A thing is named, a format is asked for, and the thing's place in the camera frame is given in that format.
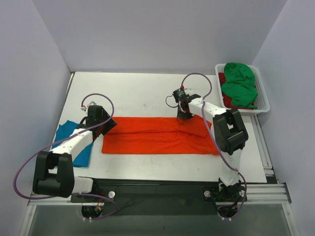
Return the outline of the orange t shirt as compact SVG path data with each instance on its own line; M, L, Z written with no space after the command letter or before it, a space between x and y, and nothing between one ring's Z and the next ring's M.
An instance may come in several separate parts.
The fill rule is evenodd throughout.
M184 123L167 117L115 117L103 137L103 154L212 154L218 151L201 117Z

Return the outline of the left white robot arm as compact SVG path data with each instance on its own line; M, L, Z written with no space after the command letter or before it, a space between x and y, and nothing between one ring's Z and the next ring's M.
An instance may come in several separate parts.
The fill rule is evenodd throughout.
M38 195L67 198L82 194L87 202L99 198L99 189L89 177L74 175L73 161L100 136L107 134L117 123L102 106L90 105L72 138L50 151L41 151L36 157L32 190Z

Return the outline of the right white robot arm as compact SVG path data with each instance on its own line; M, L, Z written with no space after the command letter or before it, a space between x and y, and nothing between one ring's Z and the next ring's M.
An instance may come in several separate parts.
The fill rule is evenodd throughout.
M223 165L220 173L218 195L229 201L236 194L234 185L240 182L239 168L242 150L248 140L248 132L237 109L225 109L206 102L200 95L189 95L179 88L172 93L178 104L178 111L185 119L193 116L203 118Z

